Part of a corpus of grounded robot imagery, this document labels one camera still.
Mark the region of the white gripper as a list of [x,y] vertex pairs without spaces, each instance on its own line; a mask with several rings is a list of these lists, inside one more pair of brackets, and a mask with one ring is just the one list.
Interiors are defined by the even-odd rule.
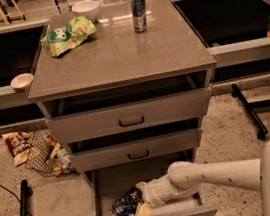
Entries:
[[141,190],[142,198],[146,202],[137,206],[135,216],[151,216],[152,208],[159,208],[172,199],[185,198],[187,195],[187,190],[176,186],[166,175],[150,182],[137,182],[135,186]]

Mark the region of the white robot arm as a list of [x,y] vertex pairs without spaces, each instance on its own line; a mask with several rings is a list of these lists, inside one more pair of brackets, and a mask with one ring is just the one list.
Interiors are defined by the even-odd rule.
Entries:
[[161,178],[141,185],[143,202],[135,216],[151,216],[154,208],[191,196],[200,183],[259,190],[263,216],[270,216],[270,140],[257,159],[203,164],[176,161],[167,170]]

